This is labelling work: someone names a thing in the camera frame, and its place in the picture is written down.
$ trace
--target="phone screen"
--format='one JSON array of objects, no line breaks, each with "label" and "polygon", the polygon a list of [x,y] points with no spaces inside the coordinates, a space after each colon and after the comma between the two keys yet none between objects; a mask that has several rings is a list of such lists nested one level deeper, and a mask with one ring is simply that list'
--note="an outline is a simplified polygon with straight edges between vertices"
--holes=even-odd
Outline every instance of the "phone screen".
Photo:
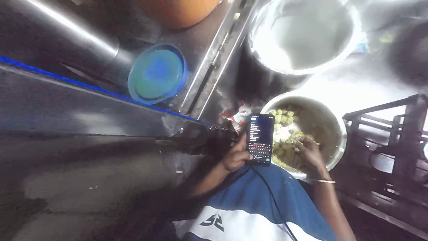
[{"label": "phone screen", "polygon": [[252,114],[247,134],[247,151],[254,163],[269,164],[272,159],[273,126],[271,114]]}]

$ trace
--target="blue lid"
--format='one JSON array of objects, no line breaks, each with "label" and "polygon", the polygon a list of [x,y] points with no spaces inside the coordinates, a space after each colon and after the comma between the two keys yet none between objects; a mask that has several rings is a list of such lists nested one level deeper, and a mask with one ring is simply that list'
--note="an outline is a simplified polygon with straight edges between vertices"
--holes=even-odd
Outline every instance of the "blue lid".
[{"label": "blue lid", "polygon": [[156,104],[176,95],[186,74],[186,61],[176,47],[155,45],[135,60],[128,76],[128,90],[134,100]]}]

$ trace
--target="white stripe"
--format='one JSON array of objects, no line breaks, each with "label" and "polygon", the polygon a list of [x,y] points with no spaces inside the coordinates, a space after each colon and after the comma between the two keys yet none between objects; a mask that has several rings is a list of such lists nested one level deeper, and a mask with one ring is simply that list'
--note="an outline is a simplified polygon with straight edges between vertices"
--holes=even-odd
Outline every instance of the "white stripe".
[{"label": "white stripe", "polygon": [[[221,216],[221,226],[224,228],[224,232],[214,225],[200,225],[214,214],[219,214]],[[212,241],[292,241],[285,224],[275,224],[260,214],[249,214],[243,210],[227,211],[205,206],[197,219],[175,221],[173,223],[177,231],[177,236],[180,239],[183,238],[187,232],[191,232],[200,238],[206,238]],[[292,222],[287,222],[287,225],[297,240],[319,241],[303,231],[298,225]]]}]

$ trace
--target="blue edge trim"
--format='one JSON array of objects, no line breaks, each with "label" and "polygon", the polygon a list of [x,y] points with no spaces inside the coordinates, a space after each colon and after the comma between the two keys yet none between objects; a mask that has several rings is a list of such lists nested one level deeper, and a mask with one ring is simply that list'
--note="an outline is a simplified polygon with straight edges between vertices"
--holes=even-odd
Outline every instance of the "blue edge trim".
[{"label": "blue edge trim", "polygon": [[202,124],[211,125],[210,123],[204,123],[204,122],[202,122],[200,120],[195,120],[193,118],[190,118],[190,117],[185,116],[185,115],[181,115],[181,114],[173,112],[173,111],[169,111],[169,110],[165,110],[165,109],[162,109],[162,108],[159,108],[159,107],[147,105],[147,104],[138,102],[136,100],[133,100],[133,99],[131,99],[129,97],[126,97],[126,96],[123,96],[123,95],[119,95],[119,94],[116,94],[116,93],[113,93],[113,92],[110,92],[110,91],[107,91],[107,90],[104,90],[104,89],[101,89],[101,88],[98,88],[98,87],[95,87],[95,86],[91,86],[89,84],[84,84],[82,82],[79,82],[79,81],[71,79],[71,78],[66,78],[66,77],[63,77],[63,76],[60,76],[60,75],[57,75],[57,74],[54,74],[54,73],[51,73],[51,72],[48,72],[48,71],[44,71],[42,69],[37,69],[36,67],[20,63],[18,61],[9,59],[9,58],[4,57],[4,56],[0,56],[0,62],[6,63],[6,64],[10,64],[10,65],[14,65],[14,66],[20,67],[22,69],[27,69],[27,70],[30,70],[30,71],[33,71],[33,72],[36,72],[36,73],[39,73],[39,74],[42,74],[42,75],[47,75],[49,77],[52,77],[52,78],[55,78],[57,80],[61,80],[61,81],[64,81],[64,82],[67,82],[67,83],[70,83],[70,84],[75,84],[75,85],[78,85],[78,86],[81,86],[81,87],[84,87],[84,88],[89,88],[89,89],[92,89],[92,90],[95,90],[95,91],[99,91],[99,92],[102,92],[102,93],[105,93],[105,94],[117,97],[117,98],[122,99],[122,100],[126,100],[126,101],[129,101],[129,102],[138,104],[138,105],[145,106],[147,108],[151,108],[151,109],[155,109],[155,110],[158,110],[158,111],[163,111],[163,112],[166,112],[166,113],[170,113],[170,114],[173,114],[173,115],[176,115],[176,116],[188,119],[188,120],[196,121],[196,122],[199,122],[199,123],[202,123]]}]

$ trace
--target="gold bangle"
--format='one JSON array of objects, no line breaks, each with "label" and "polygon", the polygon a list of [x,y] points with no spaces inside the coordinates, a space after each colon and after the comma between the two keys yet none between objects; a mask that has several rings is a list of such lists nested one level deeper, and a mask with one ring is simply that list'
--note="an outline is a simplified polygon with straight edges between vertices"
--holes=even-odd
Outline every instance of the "gold bangle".
[{"label": "gold bangle", "polygon": [[336,183],[335,181],[328,181],[328,180],[318,180],[318,179],[313,179],[313,180],[318,182],[325,182],[325,183]]}]

